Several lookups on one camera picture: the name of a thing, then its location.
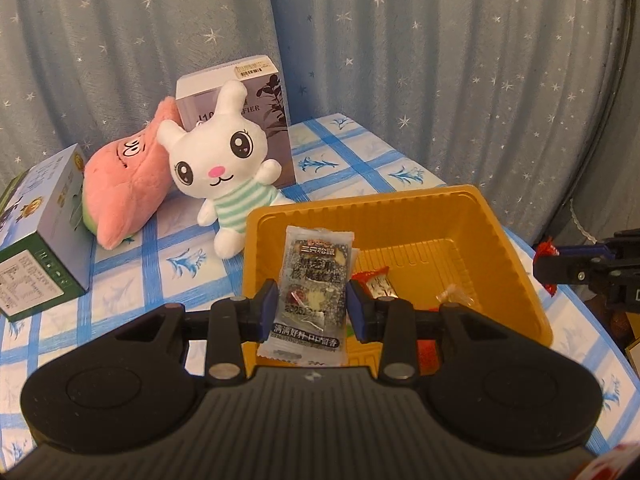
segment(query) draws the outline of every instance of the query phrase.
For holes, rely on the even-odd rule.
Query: pink nose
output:
[[[209,170],[209,176],[211,178],[217,178],[219,176],[222,176],[225,174],[225,167],[224,166],[216,166],[215,168],[211,168]]]

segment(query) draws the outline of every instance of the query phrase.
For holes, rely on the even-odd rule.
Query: white cord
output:
[[[571,210],[571,218],[573,219],[575,226],[578,228],[578,231],[580,231],[582,235],[585,238],[587,238],[587,240],[590,241],[592,244],[597,244],[598,241],[596,240],[596,238],[590,235],[587,231],[585,231],[584,227],[582,227],[582,225],[580,224],[578,217],[575,215],[573,198],[569,199],[569,209]]]

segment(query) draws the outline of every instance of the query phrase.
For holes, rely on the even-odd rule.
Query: rabbit mouth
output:
[[[218,184],[220,184],[221,182],[226,182],[227,180],[231,180],[234,176],[231,175],[230,177],[227,178],[222,178],[221,176],[218,177],[218,181],[215,184],[209,184],[210,186],[217,186]]]

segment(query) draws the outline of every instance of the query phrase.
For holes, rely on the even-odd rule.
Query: green and blue box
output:
[[[15,321],[84,294],[94,238],[82,223],[77,144],[15,177],[0,197],[0,311]]]

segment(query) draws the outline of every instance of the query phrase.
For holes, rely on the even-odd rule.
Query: tablecloth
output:
[[[341,114],[292,126],[298,183],[284,190],[301,201],[443,186],[444,182]],[[200,201],[177,192],[138,234],[114,251],[94,249],[92,286],[75,301],[17,321],[0,319],[0,454],[11,467],[32,447],[20,414],[24,381],[44,363],[170,301],[208,308],[239,294],[242,256],[221,261],[213,251],[217,224],[195,224]],[[589,441],[605,452],[621,440],[640,440],[640,381],[584,304],[566,286],[550,297],[532,276],[532,250],[508,235],[542,300],[553,348],[582,363],[602,386],[604,402]],[[191,345],[187,369],[202,374],[204,343]]]

